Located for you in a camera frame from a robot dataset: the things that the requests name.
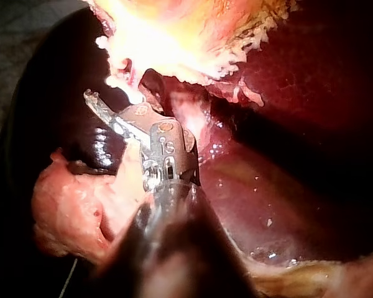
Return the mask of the right arm instrument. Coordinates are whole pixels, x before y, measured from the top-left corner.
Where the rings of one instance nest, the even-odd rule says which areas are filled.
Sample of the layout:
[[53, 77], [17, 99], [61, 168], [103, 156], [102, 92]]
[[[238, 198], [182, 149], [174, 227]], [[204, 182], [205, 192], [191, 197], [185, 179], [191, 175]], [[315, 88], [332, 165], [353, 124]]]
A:
[[157, 113], [150, 104], [137, 104], [121, 112], [121, 125], [140, 141], [145, 191], [172, 179], [201, 185], [196, 139], [176, 118]]

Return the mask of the right arm instrument jaw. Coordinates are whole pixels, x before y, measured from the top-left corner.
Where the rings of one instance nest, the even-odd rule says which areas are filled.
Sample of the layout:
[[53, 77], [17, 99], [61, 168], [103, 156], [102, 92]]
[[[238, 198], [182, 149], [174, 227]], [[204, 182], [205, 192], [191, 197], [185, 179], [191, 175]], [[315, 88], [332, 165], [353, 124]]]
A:
[[112, 110], [101, 98], [98, 92], [87, 89], [83, 93], [85, 104], [90, 110], [107, 126], [114, 127], [115, 124], [124, 126], [122, 119], [123, 111]]
[[153, 69], [148, 69], [139, 83], [139, 91], [156, 112], [164, 112], [165, 86], [161, 75]]

